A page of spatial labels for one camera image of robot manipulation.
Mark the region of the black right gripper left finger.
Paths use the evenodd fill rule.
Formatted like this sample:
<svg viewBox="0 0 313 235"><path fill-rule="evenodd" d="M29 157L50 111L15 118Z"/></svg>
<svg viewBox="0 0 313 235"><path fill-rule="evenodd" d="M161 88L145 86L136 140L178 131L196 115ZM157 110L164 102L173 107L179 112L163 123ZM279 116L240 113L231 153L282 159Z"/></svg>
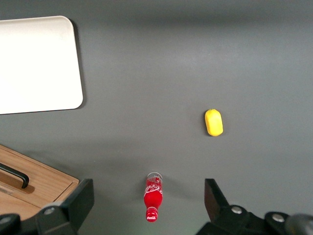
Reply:
<svg viewBox="0 0 313 235"><path fill-rule="evenodd" d="M43 208L36 216L40 235L76 235L94 205L93 179L84 179L60 204Z"/></svg>

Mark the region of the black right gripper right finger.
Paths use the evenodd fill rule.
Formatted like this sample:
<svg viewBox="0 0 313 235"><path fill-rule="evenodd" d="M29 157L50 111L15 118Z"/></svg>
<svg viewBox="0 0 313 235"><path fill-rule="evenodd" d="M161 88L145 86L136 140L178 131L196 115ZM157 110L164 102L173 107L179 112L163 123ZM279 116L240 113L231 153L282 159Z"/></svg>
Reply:
<svg viewBox="0 0 313 235"><path fill-rule="evenodd" d="M204 204L210 221L199 235L268 235L265 221L241 206L228 203L217 182L205 179Z"/></svg>

